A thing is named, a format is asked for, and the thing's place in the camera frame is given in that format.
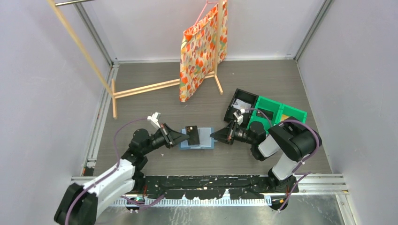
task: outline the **wood-grain floor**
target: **wood-grain floor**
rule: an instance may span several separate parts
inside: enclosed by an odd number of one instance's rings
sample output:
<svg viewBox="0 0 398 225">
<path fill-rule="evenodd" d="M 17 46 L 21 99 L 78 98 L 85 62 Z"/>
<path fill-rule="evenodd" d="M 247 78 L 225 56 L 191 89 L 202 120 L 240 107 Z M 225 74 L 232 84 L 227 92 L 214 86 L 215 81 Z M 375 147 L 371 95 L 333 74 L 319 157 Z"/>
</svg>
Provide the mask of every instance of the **wood-grain floor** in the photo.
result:
<svg viewBox="0 0 398 225">
<path fill-rule="evenodd" d="M 122 91 L 153 83 L 177 79 L 179 63 L 121 64 L 116 78 L 116 90 Z M 117 100 L 118 119 L 112 118 L 109 108 L 99 148 L 94 175 L 114 165 L 116 156 L 113 137 L 125 123 L 160 112 L 160 121 L 174 130 L 185 126 L 226 126 L 223 117 L 236 88 L 291 105 L 308 112 L 306 123 L 316 129 L 303 83 L 293 60 L 226 61 L 219 65 L 218 77 L 224 94 L 220 95 L 214 79 L 206 79 L 197 92 L 186 102 L 178 98 L 178 86 L 155 90 Z M 120 154 L 127 149 L 133 132 L 155 129 L 147 121 L 140 121 L 122 130 L 117 139 Z M 149 153 L 149 162 L 143 169 L 146 175 L 205 175 L 205 174 L 266 174 L 275 165 L 281 153 L 264 162 L 250 153 L 250 146 L 235 142 L 232 146 L 216 143 L 213 150 L 180 150 L 162 147 Z M 298 172 L 330 173 L 323 148 L 303 165 Z"/>
</svg>

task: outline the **green bin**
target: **green bin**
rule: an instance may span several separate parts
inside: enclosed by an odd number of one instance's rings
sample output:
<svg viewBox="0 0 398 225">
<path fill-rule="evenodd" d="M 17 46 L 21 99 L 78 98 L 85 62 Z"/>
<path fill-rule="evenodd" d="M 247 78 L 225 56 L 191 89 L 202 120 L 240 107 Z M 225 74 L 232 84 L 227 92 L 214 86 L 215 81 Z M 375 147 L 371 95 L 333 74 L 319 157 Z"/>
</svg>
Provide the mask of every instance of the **green bin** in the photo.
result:
<svg viewBox="0 0 398 225">
<path fill-rule="evenodd" d="M 306 119 L 307 119 L 307 112 L 302 111 L 300 109 L 296 109 L 289 105 L 283 105 L 281 113 L 279 114 L 276 123 L 279 123 L 280 121 L 285 120 L 290 116 L 293 116 L 294 118 L 298 119 L 299 121 L 305 123 Z"/>
<path fill-rule="evenodd" d="M 268 99 L 266 97 L 259 96 L 259 99 L 257 100 L 255 108 L 256 109 L 260 109 L 260 110 L 261 109 L 262 110 L 266 110 L 264 113 L 271 120 L 272 125 L 275 125 L 277 123 L 277 121 L 280 120 L 280 116 L 279 115 L 280 115 L 280 111 L 282 109 L 282 106 L 283 106 L 282 103 L 276 102 L 276 101 Z M 247 126 L 247 128 L 249 128 L 250 124 L 253 121 L 261 122 L 263 124 L 265 130 L 268 130 L 270 128 L 267 119 L 265 119 L 262 116 L 262 114 L 260 112 L 258 112 L 258 111 L 253 111 L 252 112 L 252 117 L 250 118 L 249 125 Z"/>
</svg>

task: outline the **wooden stand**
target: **wooden stand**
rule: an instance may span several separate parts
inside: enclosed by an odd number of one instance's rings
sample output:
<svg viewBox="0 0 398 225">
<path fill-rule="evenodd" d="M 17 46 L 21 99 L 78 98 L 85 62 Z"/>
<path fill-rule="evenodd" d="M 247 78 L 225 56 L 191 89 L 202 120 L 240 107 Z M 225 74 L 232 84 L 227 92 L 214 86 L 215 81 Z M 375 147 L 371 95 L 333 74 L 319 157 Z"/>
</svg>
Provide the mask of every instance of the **wooden stand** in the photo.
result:
<svg viewBox="0 0 398 225">
<path fill-rule="evenodd" d="M 107 82 L 105 81 L 104 76 L 101 74 L 100 70 L 95 65 L 94 60 L 89 55 L 88 51 L 84 47 L 83 43 L 81 42 L 81 40 L 79 39 L 79 37 L 77 36 L 75 31 L 73 30 L 72 26 L 69 24 L 69 22 L 67 21 L 67 19 L 65 18 L 65 16 L 63 15 L 61 10 L 59 9 L 59 7 L 55 5 L 55 1 L 54 0 L 47 0 L 47 2 L 50 4 L 51 8 L 55 12 L 55 14 L 58 16 L 58 19 L 61 21 L 61 23 L 63 24 L 65 29 L 68 31 L 69 35 L 75 41 L 76 45 L 79 47 L 80 51 L 82 52 L 82 54 L 84 55 L 86 60 L 89 62 L 91 68 L 94 70 L 95 74 L 97 75 L 97 77 L 101 81 L 102 85 L 105 87 L 105 89 L 107 90 L 107 92 L 111 96 L 111 98 L 112 98 L 113 118 L 117 119 L 117 105 L 116 105 L 116 99 L 117 98 L 123 98 L 123 97 L 131 96 L 131 95 L 136 95 L 136 94 L 152 91 L 152 90 L 158 90 L 158 89 L 167 88 L 167 87 L 171 87 L 171 86 L 177 86 L 177 85 L 180 84 L 180 79 L 175 79 L 175 80 L 171 80 L 171 81 L 166 81 L 166 82 L 161 82 L 161 83 L 147 85 L 147 86 L 144 86 L 144 87 L 133 88 L 133 89 L 130 89 L 130 90 L 124 90 L 124 91 L 116 92 L 115 80 L 112 79 L 112 83 L 111 83 L 112 84 L 111 85 L 112 88 L 111 88 L 107 84 Z M 218 80 L 217 69 L 218 69 L 219 50 L 220 50 L 220 41 L 219 40 L 220 40 L 220 35 L 221 35 L 221 23 L 222 23 L 222 17 L 223 17 L 223 15 L 222 15 L 222 2 L 223 2 L 223 0 L 218 0 L 217 34 L 216 34 L 216 40 L 218 40 L 218 41 L 216 41 L 216 47 L 215 47 L 214 69 L 213 69 L 212 72 L 210 72 L 209 74 L 207 74 L 205 76 L 205 79 L 210 78 L 210 77 L 214 77 L 215 83 L 216 83 L 216 85 L 218 87 L 218 91 L 220 92 L 221 95 L 223 94 L 223 91 L 222 91 L 222 87 L 221 87 L 220 81 Z"/>
</svg>

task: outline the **metal rod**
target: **metal rod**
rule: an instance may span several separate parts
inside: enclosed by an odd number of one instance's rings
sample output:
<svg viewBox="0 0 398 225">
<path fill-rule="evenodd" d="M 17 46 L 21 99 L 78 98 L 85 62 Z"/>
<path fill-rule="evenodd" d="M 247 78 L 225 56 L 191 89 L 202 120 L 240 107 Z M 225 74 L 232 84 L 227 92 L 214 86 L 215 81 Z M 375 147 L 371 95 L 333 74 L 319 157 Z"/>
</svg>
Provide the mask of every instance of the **metal rod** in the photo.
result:
<svg viewBox="0 0 398 225">
<path fill-rule="evenodd" d="M 56 3 L 55 6 L 66 6 L 66 5 L 72 5 L 80 2 L 85 2 L 85 1 L 94 1 L 94 0 L 76 0 L 76 1 L 66 1 L 66 2 L 61 2 L 61 3 Z"/>
<path fill-rule="evenodd" d="M 304 50 L 307 48 L 308 43 L 310 42 L 311 38 L 313 37 L 314 33 L 319 27 L 319 24 L 322 22 L 323 18 L 325 17 L 326 13 L 328 12 L 328 9 L 330 5 L 334 2 L 334 0 L 325 0 L 321 6 L 321 9 L 319 10 L 318 14 L 315 17 L 315 20 L 313 24 L 311 25 L 310 29 L 308 30 L 303 42 L 300 45 L 300 48 L 298 48 L 297 54 L 294 57 L 294 60 L 297 62 L 301 55 L 303 54 Z"/>
<path fill-rule="evenodd" d="M 88 63 L 90 64 L 91 68 L 94 70 L 95 74 L 97 75 L 98 79 L 101 81 L 102 85 L 105 87 L 107 92 L 111 97 L 113 97 L 113 92 L 108 85 L 108 83 L 105 81 L 104 76 L 100 72 L 100 69 L 98 69 L 97 65 L 95 64 L 94 60 L 91 58 L 90 54 L 88 53 L 87 49 L 84 47 L 82 41 L 80 38 L 77 36 L 75 30 L 73 30 L 72 26 L 66 19 L 65 15 L 61 12 L 61 10 L 55 6 L 55 1 L 54 0 L 47 0 L 48 4 L 50 7 L 53 9 L 54 13 L 57 15 L 58 19 L 60 22 L 63 24 L 65 27 L 66 31 L 69 33 L 69 35 L 72 37 L 72 39 L 75 41 L 77 47 L 80 49 L 82 52 L 83 56 L 86 58 Z"/>
<path fill-rule="evenodd" d="M 108 62 L 109 66 L 112 66 L 113 61 L 107 51 L 107 48 L 105 47 L 104 43 L 102 42 L 97 30 L 95 30 L 94 24 L 92 23 L 90 17 L 88 16 L 83 4 L 77 3 L 74 5 L 74 7 L 75 7 L 77 13 L 79 13 L 80 18 L 82 19 L 83 23 L 86 25 L 87 30 L 91 34 L 92 38 L 94 39 L 95 44 L 101 51 L 105 60 Z"/>
</svg>

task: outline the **metal rail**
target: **metal rail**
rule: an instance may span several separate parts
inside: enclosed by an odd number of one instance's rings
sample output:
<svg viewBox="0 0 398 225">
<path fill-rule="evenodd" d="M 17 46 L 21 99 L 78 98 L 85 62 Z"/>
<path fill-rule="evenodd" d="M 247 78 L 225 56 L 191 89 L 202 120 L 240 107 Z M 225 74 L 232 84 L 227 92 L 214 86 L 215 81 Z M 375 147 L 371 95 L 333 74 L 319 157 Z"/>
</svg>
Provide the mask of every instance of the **metal rail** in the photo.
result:
<svg viewBox="0 0 398 225">
<path fill-rule="evenodd" d="M 61 2 L 61 3 L 56 3 L 55 6 L 67 6 L 67 5 L 72 5 L 76 3 L 81 3 L 85 1 L 94 1 L 94 0 L 75 0 L 75 1 L 66 1 L 66 2 Z"/>
<path fill-rule="evenodd" d="M 71 183 L 82 185 L 96 177 L 72 177 Z M 299 192 L 292 195 L 346 195 L 348 194 L 342 174 L 310 174 L 298 183 Z M 286 193 L 261 193 L 264 196 L 281 196 Z M 126 197 L 142 197 L 142 195 L 125 195 Z M 225 191 L 224 197 L 229 198 L 228 190 Z"/>
<path fill-rule="evenodd" d="M 304 38 L 303 42 L 300 45 L 300 48 L 297 51 L 296 56 L 294 57 L 294 60 L 296 62 L 300 59 L 304 50 L 307 48 L 308 43 L 310 42 L 310 40 L 313 37 L 316 30 L 318 29 L 319 24 L 321 24 L 323 18 L 325 17 L 326 13 L 328 12 L 328 9 L 330 8 L 330 5 L 333 2 L 334 2 L 334 0 L 325 0 L 323 2 L 321 9 L 319 10 L 318 14 L 316 15 L 313 24 L 311 25 L 310 29 L 308 30 L 306 37 Z"/>
</svg>

